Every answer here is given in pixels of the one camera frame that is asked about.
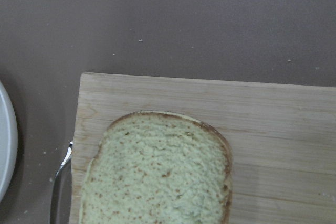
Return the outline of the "bread slice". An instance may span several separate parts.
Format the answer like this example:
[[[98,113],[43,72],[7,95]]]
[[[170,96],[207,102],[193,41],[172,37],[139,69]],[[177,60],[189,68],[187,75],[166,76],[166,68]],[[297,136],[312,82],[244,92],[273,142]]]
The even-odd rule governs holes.
[[[228,223],[232,152],[212,126],[140,111],[105,131],[82,184],[79,223]]]

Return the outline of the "wooden cutting board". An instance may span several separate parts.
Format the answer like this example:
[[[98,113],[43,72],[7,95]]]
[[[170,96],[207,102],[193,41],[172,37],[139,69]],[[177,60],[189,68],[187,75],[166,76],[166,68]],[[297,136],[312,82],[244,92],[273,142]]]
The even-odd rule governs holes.
[[[230,223],[335,223],[335,88],[102,73],[80,79],[70,223],[104,131],[138,110],[189,115],[229,141]]]

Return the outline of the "white round plate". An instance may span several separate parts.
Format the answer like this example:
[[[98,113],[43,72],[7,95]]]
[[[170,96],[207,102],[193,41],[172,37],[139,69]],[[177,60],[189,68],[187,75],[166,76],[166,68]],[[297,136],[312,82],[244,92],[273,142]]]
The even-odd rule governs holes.
[[[15,169],[18,129],[10,97],[1,83],[1,201],[3,200]]]

